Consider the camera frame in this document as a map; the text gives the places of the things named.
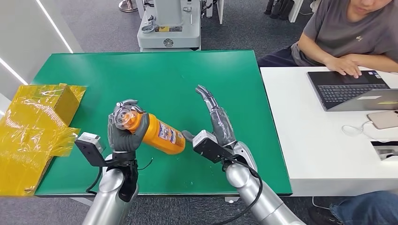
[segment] yellow plastic wrap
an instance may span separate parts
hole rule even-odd
[[[80,129],[68,127],[85,87],[19,87],[0,120],[0,195],[33,195],[51,159],[70,154]]]

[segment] smartphone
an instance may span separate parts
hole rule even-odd
[[[398,127],[398,110],[371,113],[367,117],[377,129]]]

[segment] gray t-shirt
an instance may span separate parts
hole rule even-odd
[[[385,54],[398,62],[398,0],[372,12],[358,22],[350,22],[346,11],[350,0],[322,0],[304,28],[304,34],[334,57],[347,54]],[[301,67],[323,66],[291,47],[294,61]]]

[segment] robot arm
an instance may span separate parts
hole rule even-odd
[[[144,113],[137,106],[136,100],[126,100],[116,104],[117,111],[124,105],[131,105],[138,112]],[[76,141],[80,151],[92,166],[102,167],[103,176],[83,225],[119,225],[123,222],[134,198],[138,194],[138,169],[136,149],[140,146],[149,125],[149,116],[144,113],[139,127],[134,134],[116,128],[114,113],[108,118],[108,141],[113,149],[112,155],[102,157],[103,148],[100,137],[83,133]]]
[[[213,95],[200,85],[196,91],[207,105],[214,129],[213,133],[202,130],[193,138],[189,132],[183,131],[188,140],[192,139],[194,151],[213,163],[222,162],[228,182],[237,189],[260,225],[304,225],[261,180],[249,148],[243,142],[236,141],[227,114],[218,106]]]

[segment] orange bottle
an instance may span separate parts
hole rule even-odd
[[[149,126],[143,142],[167,154],[181,153],[185,148],[185,138],[181,132],[149,114]],[[142,114],[128,106],[122,106],[115,113],[115,124],[119,129],[127,129],[134,133],[139,126]]]

